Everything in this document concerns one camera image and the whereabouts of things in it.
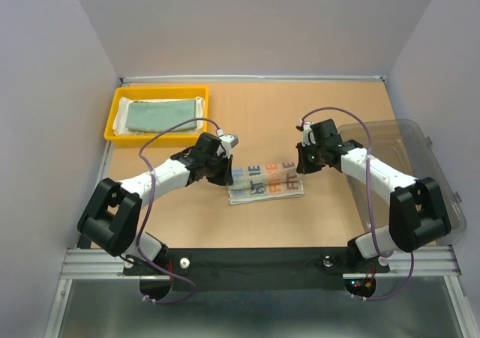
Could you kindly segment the orange and green printed towel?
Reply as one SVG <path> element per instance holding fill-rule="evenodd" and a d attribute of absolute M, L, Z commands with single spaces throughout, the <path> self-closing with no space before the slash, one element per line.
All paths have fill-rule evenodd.
<path fill-rule="evenodd" d="M 302 176 L 294 162 L 248 166 L 232 170 L 229 203 L 240 205 L 273 199 L 298 198 L 305 194 Z"/>

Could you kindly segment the light teal towel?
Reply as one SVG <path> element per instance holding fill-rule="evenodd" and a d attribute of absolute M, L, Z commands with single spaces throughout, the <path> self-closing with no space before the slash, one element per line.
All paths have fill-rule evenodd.
<path fill-rule="evenodd" d="M 128 106 L 125 127 L 142 133 L 161 133 L 184 121 L 188 123 L 174 129 L 192 130 L 197 123 L 190 121 L 201 112 L 195 99 L 172 101 L 134 101 Z"/>

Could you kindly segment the white terry towel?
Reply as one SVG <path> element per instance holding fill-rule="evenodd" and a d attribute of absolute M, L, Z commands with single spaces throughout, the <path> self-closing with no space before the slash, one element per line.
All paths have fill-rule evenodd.
<path fill-rule="evenodd" d="M 197 114 L 197 118 L 203 118 L 206 116 L 206 101 L 202 97 L 195 97 L 195 98 L 188 98 L 188 99 L 195 99 L 197 101 L 197 108 L 201 110 Z M 166 101 L 172 100 L 187 100 L 187 99 L 163 99 Z M 113 132 L 116 136 L 129 136 L 129 135 L 145 135 L 147 133 L 131 131 L 125 127 L 126 117 L 128 113 L 128 106 L 134 101 L 153 101 L 158 102 L 162 101 L 161 99 L 157 100 L 131 100 L 126 97 L 121 97 L 118 105 L 118 111 L 115 114 L 114 121 L 112 124 Z"/>

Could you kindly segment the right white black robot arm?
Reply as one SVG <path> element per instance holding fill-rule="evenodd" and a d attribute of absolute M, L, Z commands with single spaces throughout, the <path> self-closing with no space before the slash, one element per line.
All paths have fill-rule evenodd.
<path fill-rule="evenodd" d="M 355 140 L 345 140 L 331 119 L 312 123 L 300 120 L 297 130 L 297 173 L 307 175 L 324 167 L 334 168 L 366 186 L 388 204 L 388 224 L 350 240 L 345 262 L 354 271 L 367 267 L 385 253 L 411 253 L 450 234 L 451 221 L 440 185 L 402 173 L 382 162 Z"/>

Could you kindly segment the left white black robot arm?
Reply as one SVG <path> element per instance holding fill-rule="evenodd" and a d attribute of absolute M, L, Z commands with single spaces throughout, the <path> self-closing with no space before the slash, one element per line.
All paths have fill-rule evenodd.
<path fill-rule="evenodd" d="M 167 264 L 165 245 L 138 227 L 141 210 L 152 209 L 161 196 L 207 179 L 218 186 L 233 184 L 236 135 L 200 134 L 195 145 L 172 155 L 161 165 L 122 181 L 101 180 L 77 224 L 78 232 L 111 256 L 133 256 L 152 274 Z"/>

